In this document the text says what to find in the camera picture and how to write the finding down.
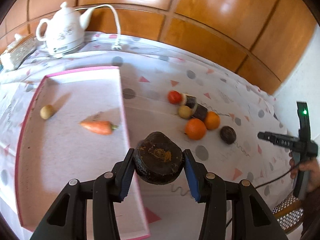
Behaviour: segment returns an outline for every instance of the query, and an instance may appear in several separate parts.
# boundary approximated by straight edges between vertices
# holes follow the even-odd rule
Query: metal screw
[[[113,177],[113,173],[112,173],[111,171],[106,172],[106,173],[104,174],[104,177],[105,177],[106,179],[111,179],[111,178]]]
[[[78,183],[78,181],[76,180],[76,179],[71,179],[70,181],[69,181],[69,185],[70,186],[74,186],[74,185],[76,185]]]
[[[250,186],[250,181],[244,179],[244,180],[241,182],[241,184],[242,184],[243,186],[245,186],[245,187],[248,187],[248,186]]]
[[[207,179],[214,179],[216,177],[216,175],[214,173],[212,173],[212,172],[208,172],[206,174],[206,177],[207,177]]]

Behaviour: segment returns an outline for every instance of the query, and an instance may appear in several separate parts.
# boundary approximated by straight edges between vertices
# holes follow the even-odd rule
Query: kettle spout
[[[85,31],[86,28],[89,26],[90,18],[92,15],[94,8],[87,9],[81,16],[80,16],[80,26]]]

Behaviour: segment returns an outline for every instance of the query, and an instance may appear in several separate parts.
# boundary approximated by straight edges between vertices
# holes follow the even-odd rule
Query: yellow round ball
[[[180,106],[178,114],[183,119],[190,119],[190,117],[192,116],[192,109],[188,106]]]
[[[40,116],[44,120],[49,119],[53,115],[54,115],[54,108],[52,105],[46,105],[42,107],[40,110]]]

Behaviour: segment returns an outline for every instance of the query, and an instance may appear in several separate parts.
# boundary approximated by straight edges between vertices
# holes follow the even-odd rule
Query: tablecloth
[[[0,210],[20,239],[29,239],[16,216],[14,168],[16,147],[27,107],[44,75],[97,65],[120,67],[131,147],[153,131],[161,131],[182,150],[189,148],[197,162],[224,180],[248,179],[254,186],[286,172],[286,150],[258,140],[259,131],[287,133],[274,115],[275,98],[222,66],[182,49],[122,35],[121,51],[113,51],[116,34],[87,32],[79,52],[53,59],[40,46],[13,72],[0,73]],[[184,134],[186,120],[166,95],[177,90],[197,97],[198,103],[220,115],[231,126],[235,143],[226,145],[219,130],[199,141]],[[150,221],[150,239],[197,239],[204,204],[191,198],[184,173],[165,186],[140,181]],[[258,189],[270,208],[292,190],[290,176]],[[227,203],[227,219],[231,217]],[[227,238],[231,236],[231,226]]]

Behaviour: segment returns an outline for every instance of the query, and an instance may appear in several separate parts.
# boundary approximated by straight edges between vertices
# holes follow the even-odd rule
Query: tomato
[[[182,95],[175,90],[171,90],[168,93],[168,100],[171,104],[179,104],[182,101]]]

